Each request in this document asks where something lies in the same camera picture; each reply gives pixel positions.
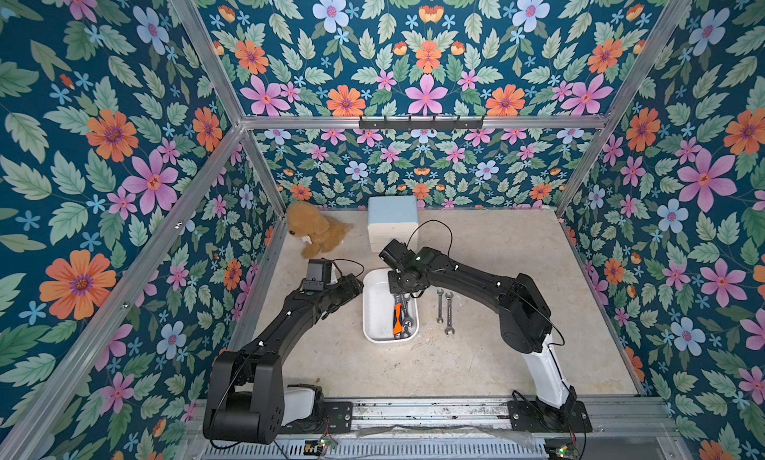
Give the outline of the small silver combination wrench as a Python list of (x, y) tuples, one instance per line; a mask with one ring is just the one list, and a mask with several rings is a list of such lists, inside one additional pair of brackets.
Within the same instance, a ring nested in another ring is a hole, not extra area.
[(436, 317), (436, 322), (438, 322), (438, 324), (442, 324), (444, 322), (443, 316), (442, 316), (444, 290), (438, 288), (436, 290), (436, 295), (437, 295), (437, 317)]

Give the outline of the white plastic storage tray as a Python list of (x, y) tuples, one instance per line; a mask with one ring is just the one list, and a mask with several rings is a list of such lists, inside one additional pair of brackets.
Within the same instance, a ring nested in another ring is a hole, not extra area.
[(392, 334), (394, 324), (394, 302), (402, 302), (404, 295), (393, 295), (388, 288), (388, 270), (379, 269), (366, 274), (363, 292), (363, 330), (368, 341), (376, 345), (401, 344), (412, 341), (420, 332), (418, 302), (410, 296), (410, 316), (414, 319), (412, 335), (404, 339), (395, 339)]

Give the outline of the orange handled adjustable wrench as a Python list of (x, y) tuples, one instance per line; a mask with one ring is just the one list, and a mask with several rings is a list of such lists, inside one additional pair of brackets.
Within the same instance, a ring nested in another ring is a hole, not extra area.
[(392, 324), (392, 334), (395, 339), (400, 339), (404, 333), (402, 324), (402, 302), (394, 302), (394, 324)]

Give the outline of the silver end wrench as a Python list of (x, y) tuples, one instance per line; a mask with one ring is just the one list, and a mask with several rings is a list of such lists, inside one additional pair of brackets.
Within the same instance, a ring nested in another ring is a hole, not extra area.
[(454, 294), (452, 292), (448, 292), (445, 294), (446, 298), (446, 327), (444, 329), (444, 334), (446, 336), (453, 336), (455, 334), (455, 328), (453, 326), (453, 298)]

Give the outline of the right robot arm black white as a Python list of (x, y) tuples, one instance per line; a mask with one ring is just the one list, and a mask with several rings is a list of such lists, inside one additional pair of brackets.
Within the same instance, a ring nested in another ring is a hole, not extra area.
[(494, 275), (424, 247), (414, 252), (393, 240), (379, 257), (388, 265), (393, 294), (420, 294), (430, 287), (442, 288), (474, 300), (497, 314), (503, 342), (520, 352), (534, 380), (536, 398), (520, 394), (514, 400), (549, 430), (564, 428), (574, 416), (576, 390), (563, 375), (553, 339), (557, 330), (551, 310), (533, 279)]

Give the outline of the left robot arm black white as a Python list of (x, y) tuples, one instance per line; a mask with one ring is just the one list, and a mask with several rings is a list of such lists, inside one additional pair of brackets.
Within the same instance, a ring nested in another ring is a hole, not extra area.
[(283, 360), (320, 320), (362, 294), (345, 275), (319, 291), (296, 289), (280, 313), (250, 344), (213, 363), (202, 432), (211, 441), (269, 444), (286, 417)]

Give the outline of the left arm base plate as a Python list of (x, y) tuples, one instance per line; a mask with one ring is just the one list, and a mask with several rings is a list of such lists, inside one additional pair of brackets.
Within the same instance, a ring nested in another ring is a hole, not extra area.
[(346, 401), (319, 403), (311, 415), (281, 429), (282, 434), (340, 434), (352, 430), (354, 404)]

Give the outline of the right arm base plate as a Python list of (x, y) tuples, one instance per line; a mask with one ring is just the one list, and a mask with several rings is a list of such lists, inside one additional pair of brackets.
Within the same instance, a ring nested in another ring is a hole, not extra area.
[(569, 402), (560, 409), (543, 402), (510, 400), (509, 421), (514, 430), (537, 433), (592, 433), (589, 413), (583, 402)]

